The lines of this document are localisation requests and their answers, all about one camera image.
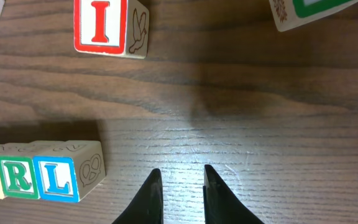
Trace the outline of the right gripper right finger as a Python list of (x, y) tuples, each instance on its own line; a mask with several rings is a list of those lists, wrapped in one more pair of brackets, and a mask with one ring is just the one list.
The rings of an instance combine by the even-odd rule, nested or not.
[(235, 196), (213, 166), (204, 166), (205, 224), (264, 224)]

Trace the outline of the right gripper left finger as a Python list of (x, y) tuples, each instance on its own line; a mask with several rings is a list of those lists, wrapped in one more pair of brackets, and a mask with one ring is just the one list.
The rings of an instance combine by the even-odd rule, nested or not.
[(163, 224), (160, 169), (153, 169), (127, 208), (112, 224)]

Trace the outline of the blue letter L block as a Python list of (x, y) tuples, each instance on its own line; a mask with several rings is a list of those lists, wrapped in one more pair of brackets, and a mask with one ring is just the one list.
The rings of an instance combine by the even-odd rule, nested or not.
[(78, 203), (106, 178), (99, 141), (66, 141), (33, 157), (41, 199)]

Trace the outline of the green letter R block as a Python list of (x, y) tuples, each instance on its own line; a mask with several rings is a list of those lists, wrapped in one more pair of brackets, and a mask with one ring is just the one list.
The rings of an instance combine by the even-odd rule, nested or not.
[(33, 157), (35, 142), (3, 144), (0, 153), (2, 190), (7, 197), (38, 200), (40, 198)]

